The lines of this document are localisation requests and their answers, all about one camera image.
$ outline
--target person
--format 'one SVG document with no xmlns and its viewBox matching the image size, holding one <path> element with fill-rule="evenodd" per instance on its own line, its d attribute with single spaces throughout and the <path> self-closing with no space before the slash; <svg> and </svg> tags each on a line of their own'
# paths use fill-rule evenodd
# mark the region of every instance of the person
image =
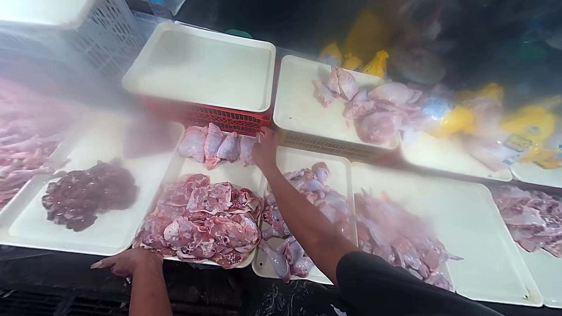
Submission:
<svg viewBox="0 0 562 316">
<path fill-rule="evenodd" d="M 361 251 L 283 177 L 276 163 L 277 136 L 268 128 L 262 130 L 264 137 L 253 148 L 254 162 L 268 180 L 279 211 L 297 241 L 339 289 L 347 315 L 501 315 Z M 117 275 L 133 276 L 130 315 L 172 315 L 161 266 L 160 255 L 131 249 L 92 268 L 112 267 Z"/>
</svg>

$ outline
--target yellow plastic bag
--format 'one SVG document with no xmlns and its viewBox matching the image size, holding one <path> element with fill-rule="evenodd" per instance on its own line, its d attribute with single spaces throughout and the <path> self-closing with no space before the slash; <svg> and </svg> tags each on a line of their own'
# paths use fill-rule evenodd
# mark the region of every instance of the yellow plastic bag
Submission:
<svg viewBox="0 0 562 316">
<path fill-rule="evenodd" d="M 385 50 L 378 52 L 373 60 L 368 63 L 362 70 L 362 73 L 377 76 L 384 79 L 386 74 L 388 53 Z"/>
<path fill-rule="evenodd" d="M 339 50 L 338 44 L 331 42 L 320 52 L 318 61 L 322 64 L 339 67 L 342 64 L 342 52 Z"/>
<path fill-rule="evenodd" d="M 343 62 L 342 68 L 353 71 L 360 71 L 363 61 L 353 56 L 352 53 L 346 54 L 346 59 Z"/>
</svg>

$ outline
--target plastic crate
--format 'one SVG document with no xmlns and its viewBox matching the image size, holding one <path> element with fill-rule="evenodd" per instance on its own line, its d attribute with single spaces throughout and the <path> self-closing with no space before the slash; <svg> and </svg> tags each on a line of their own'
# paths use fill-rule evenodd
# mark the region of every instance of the plastic crate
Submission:
<svg viewBox="0 0 562 316">
<path fill-rule="evenodd" d="M 351 161 L 374 163 L 390 153 L 389 150 L 383 148 L 291 132 L 284 129 L 278 129 L 278 133 L 283 146 L 341 156 Z"/>
<path fill-rule="evenodd" d="M 0 76 L 99 99 L 118 94 L 145 42 L 125 0 L 95 0 L 67 24 L 0 21 Z"/>
<path fill-rule="evenodd" d="M 269 109 L 263 113 L 254 113 L 151 97 L 143 97 L 142 102 L 155 116 L 181 123 L 185 127 L 204 127 L 213 123 L 223 132 L 237 132 L 248 136 L 255 136 L 261 127 L 269 127 L 273 112 L 273 109 Z"/>
</svg>

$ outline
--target hand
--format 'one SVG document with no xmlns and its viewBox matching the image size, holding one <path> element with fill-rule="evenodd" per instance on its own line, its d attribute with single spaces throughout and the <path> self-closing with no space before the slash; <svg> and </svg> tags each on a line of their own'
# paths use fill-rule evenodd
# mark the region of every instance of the hand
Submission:
<svg viewBox="0 0 562 316">
<path fill-rule="evenodd" d="M 126 250 L 113 257 L 102 259 L 90 267 L 90 269 L 111 268 L 116 276 L 129 277 L 142 268 L 162 269 L 163 257 L 160 254 L 150 252 L 143 248 Z"/>
<path fill-rule="evenodd" d="M 263 173 L 277 168 L 277 134 L 267 127 L 261 128 L 264 135 L 257 136 L 257 142 L 253 145 L 252 156 L 253 162 Z"/>
</svg>

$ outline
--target raw chicken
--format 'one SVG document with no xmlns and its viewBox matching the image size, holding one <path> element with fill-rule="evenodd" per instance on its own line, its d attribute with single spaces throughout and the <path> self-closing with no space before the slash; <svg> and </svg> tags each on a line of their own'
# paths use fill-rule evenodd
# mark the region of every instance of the raw chicken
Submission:
<svg viewBox="0 0 562 316">
<path fill-rule="evenodd" d="M 256 143 L 256 139 L 247 136 L 241 136 L 240 139 L 240 160 L 244 163 L 244 167 L 248 165 L 253 165 L 253 155 L 252 149 L 253 144 Z"/>
<path fill-rule="evenodd" d="M 0 78 L 0 210 L 45 168 L 80 110 Z"/>
<path fill-rule="evenodd" d="M 320 80 L 315 80 L 312 84 L 314 85 L 314 96 L 318 102 L 322 103 L 324 107 L 330 106 L 335 99 L 331 91 Z"/>
<path fill-rule="evenodd" d="M 320 161 L 312 165 L 312 172 L 316 174 L 316 176 L 318 177 L 318 181 L 324 184 L 324 181 L 328 179 L 330 170 L 328 169 L 328 166 L 325 162 Z"/>
<path fill-rule="evenodd" d="M 181 157 L 193 157 L 195 160 L 203 163 L 205 160 L 205 140 L 207 139 L 207 130 L 205 127 L 188 127 L 185 131 L 182 142 L 179 144 L 178 153 Z"/>
<path fill-rule="evenodd" d="M 355 94 L 359 91 L 355 77 L 347 71 L 337 68 L 338 85 L 342 97 L 346 100 L 352 100 Z"/>
<path fill-rule="evenodd" d="M 357 125 L 359 138 L 371 144 L 384 144 L 398 133 L 402 117 L 392 112 L 375 112 L 361 119 Z"/>
<path fill-rule="evenodd" d="M 165 186 L 133 247 L 191 263 L 211 260 L 225 269 L 242 264 L 260 241 L 262 202 L 248 189 L 209 182 L 209 176 L 188 174 Z"/>
<path fill-rule="evenodd" d="M 57 182 L 49 183 L 42 204 L 47 219 L 76 232 L 90 227 L 99 210 L 125 210 L 137 197 L 131 172 L 120 161 L 98 160 L 88 170 L 74 170 Z"/>
<path fill-rule="evenodd" d="M 376 109 L 375 101 L 349 101 L 343 110 L 343 117 L 348 119 L 360 119 L 367 113 Z"/>
<path fill-rule="evenodd" d="M 275 270 L 279 278 L 281 278 L 283 282 L 289 283 L 289 281 L 291 280 L 291 275 L 289 273 L 290 267 L 287 259 L 285 259 L 285 257 L 276 250 L 271 249 L 269 244 L 265 241 L 261 241 L 258 246 L 268 255 L 269 261 L 273 265 L 273 269 Z"/>
<path fill-rule="evenodd" d="M 401 205 L 378 200 L 365 190 L 355 194 L 355 210 L 357 237 L 363 251 L 405 268 L 426 283 L 453 290 L 439 270 L 448 259 L 462 258 L 449 254 L 427 229 L 426 222 Z"/>
<path fill-rule="evenodd" d="M 386 100 L 399 106 L 416 102 L 422 96 L 421 93 L 399 82 L 387 82 L 369 92 L 367 97 L 372 101 Z"/>
<path fill-rule="evenodd" d="M 312 170 L 302 169 L 286 173 L 284 177 L 294 188 L 305 195 L 310 203 L 317 206 L 346 238 L 351 240 L 351 212 L 347 205 L 347 199 L 324 184 L 328 175 L 327 164 L 320 161 L 312 166 Z M 270 227 L 262 230 L 262 243 L 267 245 L 266 241 L 271 238 L 282 238 L 284 241 L 276 251 L 271 248 L 265 250 L 267 249 L 265 246 L 260 248 L 268 252 L 275 271 L 285 282 L 289 282 L 291 275 L 307 277 L 310 269 L 314 267 L 314 263 L 285 224 L 275 202 L 275 197 L 268 194 L 265 201 L 266 207 L 261 219 L 264 223 L 268 223 Z M 289 267 L 290 274 L 285 274 L 285 267 Z"/>
<path fill-rule="evenodd" d="M 220 158 L 216 154 L 223 140 L 224 136 L 220 128 L 213 123 L 209 123 L 208 134 L 203 147 L 207 170 L 212 170 L 219 164 Z"/>
<path fill-rule="evenodd" d="M 352 102 L 365 102 L 367 101 L 367 90 L 359 89 L 359 92 L 353 97 Z"/>
<path fill-rule="evenodd" d="M 238 133 L 233 132 L 224 139 L 216 156 L 230 162 L 235 162 L 240 158 L 240 138 Z"/>
<path fill-rule="evenodd" d="M 490 191 L 514 241 L 529 252 L 543 248 L 562 258 L 562 198 L 512 186 Z"/>
<path fill-rule="evenodd" d="M 336 98 L 342 93 L 339 89 L 338 68 L 335 66 L 332 66 L 332 72 L 330 73 L 326 87 L 333 92 L 333 96 Z"/>
</svg>

